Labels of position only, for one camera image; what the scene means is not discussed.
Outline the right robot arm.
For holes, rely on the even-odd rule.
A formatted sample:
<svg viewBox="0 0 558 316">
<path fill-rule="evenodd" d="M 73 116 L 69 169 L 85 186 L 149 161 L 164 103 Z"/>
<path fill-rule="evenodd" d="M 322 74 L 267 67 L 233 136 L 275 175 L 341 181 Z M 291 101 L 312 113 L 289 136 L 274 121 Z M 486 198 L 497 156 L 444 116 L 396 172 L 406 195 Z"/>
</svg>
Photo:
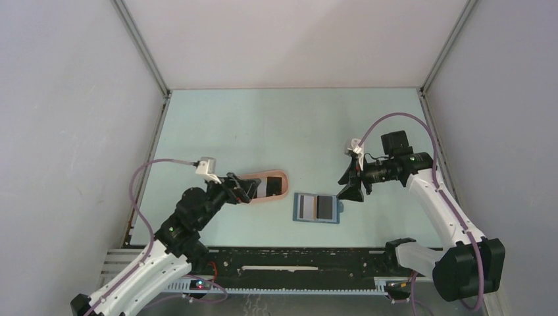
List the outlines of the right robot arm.
<svg viewBox="0 0 558 316">
<path fill-rule="evenodd" d="M 447 302 L 498 291 L 505 261 L 502 242 L 487 238 L 472 224 L 446 192 L 433 158 L 414 152 L 404 131 L 384 134 L 381 140 L 385 157 L 374 162 L 365 159 L 360 139 L 347 142 L 345 154 L 351 162 L 338 181 L 343 186 L 338 198 L 362 202 L 373 184 L 399 181 L 419 201 L 442 243 L 440 250 L 433 250 L 412 238 L 387 242 L 385 271 L 416 271 L 431 279 Z"/>
</svg>

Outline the gold credit card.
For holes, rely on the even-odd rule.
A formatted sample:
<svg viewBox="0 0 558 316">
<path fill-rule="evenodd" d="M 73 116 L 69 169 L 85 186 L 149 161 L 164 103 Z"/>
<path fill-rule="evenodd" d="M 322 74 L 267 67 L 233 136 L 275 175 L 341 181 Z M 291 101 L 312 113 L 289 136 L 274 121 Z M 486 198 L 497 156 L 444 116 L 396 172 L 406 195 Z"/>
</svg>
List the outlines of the gold credit card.
<svg viewBox="0 0 558 316">
<path fill-rule="evenodd" d="M 313 202 L 312 202 L 312 219 L 316 220 L 317 218 L 317 197 L 313 196 Z"/>
</svg>

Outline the blue card holder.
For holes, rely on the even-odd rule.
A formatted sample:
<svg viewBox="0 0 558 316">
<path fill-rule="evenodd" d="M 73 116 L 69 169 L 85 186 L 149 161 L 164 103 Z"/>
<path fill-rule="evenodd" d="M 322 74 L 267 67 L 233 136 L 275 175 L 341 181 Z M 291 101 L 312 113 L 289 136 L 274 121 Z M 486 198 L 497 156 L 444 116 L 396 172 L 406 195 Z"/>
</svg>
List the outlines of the blue card holder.
<svg viewBox="0 0 558 316">
<path fill-rule="evenodd" d="M 334 195 L 295 193 L 293 221 L 339 224 L 343 203 Z"/>
</svg>

